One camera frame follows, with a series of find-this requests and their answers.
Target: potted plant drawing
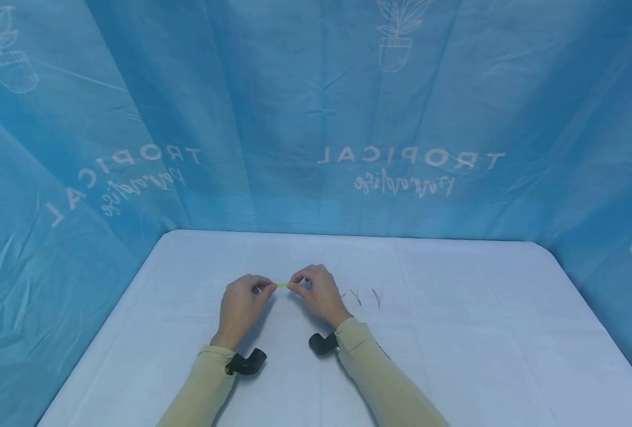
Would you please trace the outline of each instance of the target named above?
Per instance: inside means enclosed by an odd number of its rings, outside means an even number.
[[[0,6],[0,82],[16,94],[27,93],[38,85],[36,71],[26,53],[10,50],[18,31],[11,28],[11,6]]]
[[[378,0],[382,15],[389,20],[377,29],[385,36],[380,38],[380,70],[397,72],[406,65],[413,39],[403,37],[415,30],[432,0]]]

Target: blue backdrop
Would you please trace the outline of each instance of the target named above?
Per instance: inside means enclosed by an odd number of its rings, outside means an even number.
[[[0,426],[157,239],[535,241],[632,363],[632,0],[0,0]]]

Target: leaf drawing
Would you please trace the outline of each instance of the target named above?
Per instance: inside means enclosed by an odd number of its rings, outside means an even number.
[[[6,31],[9,31],[9,28],[12,25],[12,9],[14,9],[12,6],[0,6],[0,35]]]
[[[6,49],[14,44],[19,35],[17,30],[7,30],[0,35],[0,49]]]
[[[396,30],[393,27],[379,26],[377,29],[380,30],[385,36],[396,37]]]
[[[410,22],[419,19],[423,13],[425,13],[430,3],[432,3],[432,0],[418,0],[414,4],[407,5],[403,15],[403,21]]]
[[[391,4],[388,4],[386,1],[378,0],[377,5],[383,17],[389,19],[389,21],[396,21],[396,9],[394,9]]]
[[[420,24],[422,24],[423,22],[420,21],[420,19],[418,19],[418,21],[411,21],[409,23],[405,23],[402,25],[402,27],[399,30],[399,34],[406,34],[406,33],[410,33],[411,31],[415,30],[416,28],[418,28],[418,26]]]

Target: black mount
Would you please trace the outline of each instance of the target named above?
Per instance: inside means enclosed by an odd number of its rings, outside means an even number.
[[[240,375],[253,375],[259,372],[266,359],[268,356],[259,349],[254,349],[247,359],[244,359],[239,353],[235,353],[226,368],[230,372],[237,372]]]
[[[309,346],[316,356],[325,356],[330,351],[337,349],[337,337],[335,337],[334,332],[329,334],[327,338],[323,338],[320,333],[315,333],[309,338]]]

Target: long sleeve shirt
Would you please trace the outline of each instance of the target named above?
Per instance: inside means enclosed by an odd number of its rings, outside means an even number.
[[[448,427],[432,402],[385,354],[367,324],[349,318],[335,336],[339,360],[379,427]],[[221,347],[204,347],[157,427],[210,427],[235,381],[234,375],[226,373],[233,356],[234,352]]]

